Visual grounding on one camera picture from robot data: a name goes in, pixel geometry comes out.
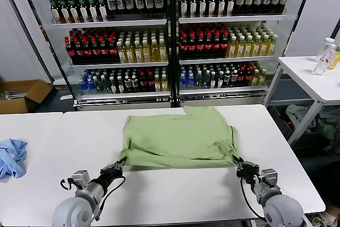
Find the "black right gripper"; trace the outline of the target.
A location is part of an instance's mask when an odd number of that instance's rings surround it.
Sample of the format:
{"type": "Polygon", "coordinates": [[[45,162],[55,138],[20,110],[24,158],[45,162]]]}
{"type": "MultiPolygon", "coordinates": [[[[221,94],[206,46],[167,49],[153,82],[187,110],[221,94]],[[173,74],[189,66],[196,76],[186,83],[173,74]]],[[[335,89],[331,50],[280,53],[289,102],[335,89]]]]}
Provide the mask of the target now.
{"type": "Polygon", "coordinates": [[[244,179],[247,184],[255,184],[257,177],[259,176],[259,165],[250,161],[245,161],[242,157],[232,155],[235,162],[236,176],[240,179],[244,179]]]}

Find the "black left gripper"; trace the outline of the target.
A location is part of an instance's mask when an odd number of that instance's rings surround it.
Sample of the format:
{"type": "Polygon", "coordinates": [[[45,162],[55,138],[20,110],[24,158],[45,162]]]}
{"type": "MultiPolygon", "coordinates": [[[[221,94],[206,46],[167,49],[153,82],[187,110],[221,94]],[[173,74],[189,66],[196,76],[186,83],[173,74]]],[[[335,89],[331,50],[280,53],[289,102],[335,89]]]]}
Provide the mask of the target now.
{"type": "Polygon", "coordinates": [[[126,164],[126,157],[106,166],[100,171],[99,179],[105,184],[111,184],[115,179],[123,176],[123,167],[126,164]]]}

